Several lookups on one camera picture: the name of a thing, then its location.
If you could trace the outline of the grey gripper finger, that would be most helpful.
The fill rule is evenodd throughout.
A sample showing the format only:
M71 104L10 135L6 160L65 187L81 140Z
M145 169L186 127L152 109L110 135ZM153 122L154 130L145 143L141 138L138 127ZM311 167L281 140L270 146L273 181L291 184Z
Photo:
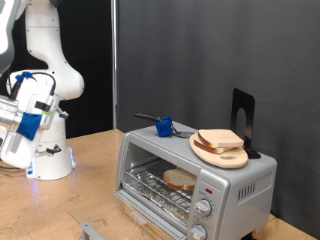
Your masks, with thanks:
M53 156L56 153L61 152L61 148L58 145L55 145L52 149L46 148L45 151L38 151L35 152L35 157L42 157L42 156Z
M65 120L68 119L69 114L66 111L62 110L60 107L57 108L57 112L61 118L65 119Z

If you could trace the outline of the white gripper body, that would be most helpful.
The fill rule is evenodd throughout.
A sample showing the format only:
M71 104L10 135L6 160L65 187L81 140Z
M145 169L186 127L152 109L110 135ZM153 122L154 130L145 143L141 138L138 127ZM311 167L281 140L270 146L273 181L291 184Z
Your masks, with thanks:
M45 130L50 128L60 97L56 82L24 78L9 97L0 96L0 158L17 168L28 168Z

